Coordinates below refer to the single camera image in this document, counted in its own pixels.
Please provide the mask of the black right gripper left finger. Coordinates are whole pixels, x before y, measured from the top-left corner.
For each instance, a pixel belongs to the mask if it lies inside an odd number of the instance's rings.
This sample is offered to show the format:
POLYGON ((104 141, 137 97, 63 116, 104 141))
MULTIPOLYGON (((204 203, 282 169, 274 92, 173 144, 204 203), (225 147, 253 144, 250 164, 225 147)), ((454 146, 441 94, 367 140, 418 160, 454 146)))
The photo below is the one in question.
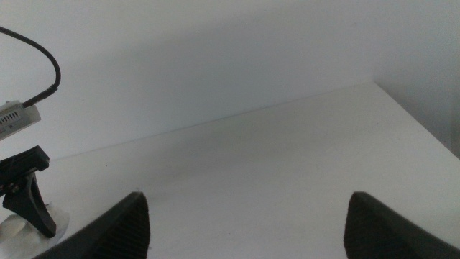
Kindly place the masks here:
POLYGON ((144 259, 150 245, 149 208, 132 192, 68 239, 36 259, 144 259))

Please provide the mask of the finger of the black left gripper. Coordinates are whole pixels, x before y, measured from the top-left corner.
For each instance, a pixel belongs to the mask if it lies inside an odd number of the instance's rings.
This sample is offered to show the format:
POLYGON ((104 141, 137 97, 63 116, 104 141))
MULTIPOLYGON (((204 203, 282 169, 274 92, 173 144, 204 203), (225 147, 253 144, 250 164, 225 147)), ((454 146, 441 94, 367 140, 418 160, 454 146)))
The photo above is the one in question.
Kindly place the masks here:
POLYGON ((42 200, 35 173, 7 185, 3 207, 27 220, 45 237, 56 235, 57 225, 42 200))

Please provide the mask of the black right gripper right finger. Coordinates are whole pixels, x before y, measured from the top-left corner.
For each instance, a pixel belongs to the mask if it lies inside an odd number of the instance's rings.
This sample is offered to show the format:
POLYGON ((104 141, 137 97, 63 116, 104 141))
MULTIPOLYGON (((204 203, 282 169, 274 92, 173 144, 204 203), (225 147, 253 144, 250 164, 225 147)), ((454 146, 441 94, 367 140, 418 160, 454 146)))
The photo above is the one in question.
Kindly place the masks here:
POLYGON ((351 195, 344 230, 348 258, 459 259, 459 249, 363 191, 351 195))

